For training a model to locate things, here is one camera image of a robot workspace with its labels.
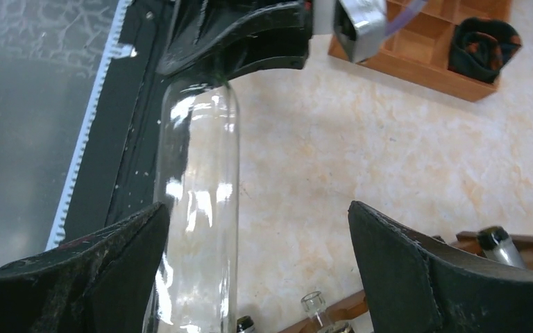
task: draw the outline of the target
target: wooden tray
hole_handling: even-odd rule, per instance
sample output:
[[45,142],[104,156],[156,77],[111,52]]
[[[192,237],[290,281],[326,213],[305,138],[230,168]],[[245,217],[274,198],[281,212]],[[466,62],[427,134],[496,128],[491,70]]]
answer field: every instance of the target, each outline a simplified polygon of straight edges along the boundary
[[[388,0],[387,17],[392,20],[409,0]],[[417,83],[467,101],[479,101],[497,91],[483,83],[448,70],[448,54],[455,27],[468,17],[490,17],[509,21],[511,0],[429,0],[422,12],[404,29],[389,38],[380,52],[359,65]],[[348,60],[342,46],[332,38],[328,51]]]
[[[476,235],[476,232],[460,232],[457,234],[457,241],[452,243],[451,246],[469,253],[473,253],[474,255],[484,257],[483,252],[479,247],[479,243],[477,242]],[[510,237],[520,252],[520,255],[524,259],[528,269],[533,270],[533,236],[511,234]],[[440,236],[434,236],[434,238],[442,241]],[[365,314],[368,310],[369,306],[366,303],[364,290],[361,290],[358,293],[344,298],[338,303],[332,305],[328,308],[328,310],[326,310],[326,312],[333,321],[349,321],[361,316],[362,314]],[[289,326],[279,333],[311,332],[315,332],[314,324],[308,318],[306,318],[299,323]]]

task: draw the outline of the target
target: wooden compartment box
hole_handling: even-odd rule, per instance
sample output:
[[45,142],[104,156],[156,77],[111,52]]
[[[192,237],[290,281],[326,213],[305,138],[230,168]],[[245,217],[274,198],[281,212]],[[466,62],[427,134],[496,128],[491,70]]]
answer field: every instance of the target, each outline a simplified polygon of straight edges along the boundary
[[[388,0],[388,19],[392,20],[408,3],[409,0]],[[448,70],[455,27],[468,17],[508,22],[510,8],[511,0],[429,0],[420,14],[385,41],[377,55],[359,65],[467,101],[479,101],[496,92],[499,78],[488,84]],[[328,53],[348,59],[335,37]]]

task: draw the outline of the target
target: white zipper strip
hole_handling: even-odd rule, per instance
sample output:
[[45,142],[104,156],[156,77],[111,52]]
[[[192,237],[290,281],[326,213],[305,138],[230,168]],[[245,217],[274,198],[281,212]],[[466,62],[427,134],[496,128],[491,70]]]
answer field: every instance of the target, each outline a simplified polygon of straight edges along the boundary
[[89,103],[85,110],[85,116],[81,125],[81,131],[78,133],[78,139],[74,147],[72,154],[72,160],[68,168],[64,187],[62,188],[62,195],[58,202],[58,208],[56,209],[56,215],[50,229],[50,237],[48,238],[48,244],[46,245],[46,251],[56,248],[60,245],[60,242],[66,237],[65,233],[65,221],[70,206],[70,200],[72,199],[72,192],[74,191],[74,185],[78,177],[78,171],[81,168],[81,162],[83,161],[83,154],[89,141],[89,132],[91,131],[91,125],[97,114],[97,104],[99,103],[99,97],[107,71],[111,60],[120,59],[125,57],[134,57],[136,52],[132,45],[120,44],[119,36],[121,35],[121,28],[124,26],[124,20],[128,7],[133,0],[119,0],[117,8],[115,9],[115,15],[111,22],[111,28],[109,29],[109,35],[105,42],[105,48],[103,49],[103,55],[101,56],[101,62],[99,63],[99,69],[95,76],[93,83],[93,90],[89,97]]

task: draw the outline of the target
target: white marble surface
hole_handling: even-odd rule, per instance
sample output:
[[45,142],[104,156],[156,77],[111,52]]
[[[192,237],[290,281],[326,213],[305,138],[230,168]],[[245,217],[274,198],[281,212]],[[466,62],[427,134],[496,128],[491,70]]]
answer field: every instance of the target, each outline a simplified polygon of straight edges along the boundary
[[329,36],[313,39],[302,71],[233,82],[240,314],[277,332],[304,318],[304,294],[332,304],[361,290],[346,218],[355,199],[446,241],[492,224],[533,234],[533,0],[514,2],[511,23],[524,47],[479,103],[329,58]]

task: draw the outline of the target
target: glass vial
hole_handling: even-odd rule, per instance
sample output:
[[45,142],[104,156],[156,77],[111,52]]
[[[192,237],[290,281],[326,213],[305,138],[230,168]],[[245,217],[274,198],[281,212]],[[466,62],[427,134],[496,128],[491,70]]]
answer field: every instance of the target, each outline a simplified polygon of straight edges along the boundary
[[354,333],[349,321],[332,321],[326,313],[326,305],[320,291],[301,298],[303,310],[310,317],[317,333]]
[[155,201],[171,209],[144,332],[236,330],[239,117],[219,72],[185,72],[164,97]]
[[524,259],[503,227],[496,225],[480,230],[477,233],[477,242],[487,259],[527,269]]

